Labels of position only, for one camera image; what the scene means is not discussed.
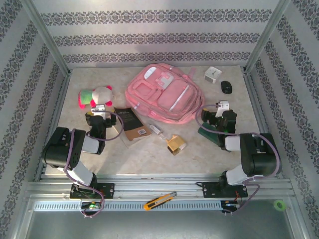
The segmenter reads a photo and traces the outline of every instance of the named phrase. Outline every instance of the yellow box cutter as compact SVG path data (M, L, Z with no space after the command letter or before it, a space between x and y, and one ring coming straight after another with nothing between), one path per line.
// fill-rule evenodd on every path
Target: yellow box cutter
M172 193L166 194L166 195L164 195L162 197L150 200L144 205L144 209L146 211L149 211L149 210L151 210L153 208L156 208L156 207L158 207L158 206L160 206L160 205L162 205L162 204L164 204L166 202L169 202L176 195L177 195L177 192L172 192Z

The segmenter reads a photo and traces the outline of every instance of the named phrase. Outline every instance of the green tape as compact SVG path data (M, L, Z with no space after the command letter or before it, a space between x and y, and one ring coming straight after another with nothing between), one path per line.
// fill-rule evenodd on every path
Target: green tape
M283 212L284 210L286 210L286 204L283 200L276 200L274 201L274 208L279 211L279 212Z

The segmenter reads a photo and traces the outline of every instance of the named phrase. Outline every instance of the metal frame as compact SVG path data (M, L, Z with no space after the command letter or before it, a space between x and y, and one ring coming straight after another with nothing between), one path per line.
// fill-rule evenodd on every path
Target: metal frame
M163 177L162 175L116 175L109 178L99 178L99 182L115 183L114 198L106 200L103 211L141 211L142 205L156 197L177 191L172 202L158 208L159 211L176 210L220 210L220 200L205 199L202 188L195 182L217 181L215 175L194 177ZM301 211L291 182L289 179L276 178L256 180L260 184L260 191L252 200L283 199L287 203L287 220L291 225L293 236L296 239L308 239L309 234L301 216ZM62 211L71 212L79 210L80 201L70 200L71 182L66 179L43 179L40 182L30 182L25 191L17 222L9 238L24 239L27 235L33 212L36 211ZM255 187L247 185L251 195Z
M281 16L283 15L284 11L286 10L288 4L291 2L291 0L279 0L277 6L274 9L273 14L270 16L269 21L267 22L267 25L259 37L259 40L254 47L252 53L249 56L249 59L247 61L245 70L246 72L250 72L251 69L254 67L261 51L263 50L264 46L266 45L268 39L270 38L270 35L276 28L276 25L278 21L280 20Z
M55 41L53 40L53 37L47 29L40 13L36 9L33 0L21 0L21 3L23 5L23 8L26 10L27 14L31 18L33 24L35 25L37 31L41 35L44 43L47 45L63 75L66 76L70 72L70 69L68 68L62 54L60 53Z
M244 81L246 84L246 88L248 91L248 95L250 98L251 105L253 107L253 111L256 117L257 125L260 133L268 133L267 124L262 114L260 105L257 100L257 95L254 87L252 86L252 79L249 74L243 72Z
M70 71L70 73L68 73L67 76L65 76L66 79L63 82L62 93L60 94L59 99L57 101L57 106L56 106L56 109L54 112L54 116L52 118L52 123L51 123L50 129L49 129L49 134L48 134L49 137L47 139L47 142L49 141L50 137L52 136L53 132L55 131L55 129L58 126L58 123L60 120L60 115L61 115L63 104L64 104L64 100L65 100L65 96L66 96L68 86L70 83L71 74L72 74L72 71ZM35 181L40 181L44 168L45 167L44 167L43 162L40 161L38 170L37 170L36 175L35 175L35 179L34 179Z

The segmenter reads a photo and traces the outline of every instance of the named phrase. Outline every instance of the patterned wallpaper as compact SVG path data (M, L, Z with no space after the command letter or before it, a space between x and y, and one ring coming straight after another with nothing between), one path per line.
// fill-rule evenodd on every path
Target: patterned wallpaper
M244 66L278 0L34 0L69 68Z
M318 3L293 0L250 72L311 238L319 238Z
M0 0L0 239L34 179L64 76L18 0Z

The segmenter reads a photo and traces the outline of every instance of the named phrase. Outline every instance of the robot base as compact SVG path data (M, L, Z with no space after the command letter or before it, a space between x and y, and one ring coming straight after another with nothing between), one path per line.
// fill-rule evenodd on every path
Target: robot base
M229 185L226 171L219 177L218 182L203 182L204 198L236 198L236 192L242 198L247 198L247 188L243 185Z
M113 199L114 183L98 183L95 189L102 192L105 199ZM92 190L80 188L78 185L72 184L70 199L101 199L101 196L93 193Z

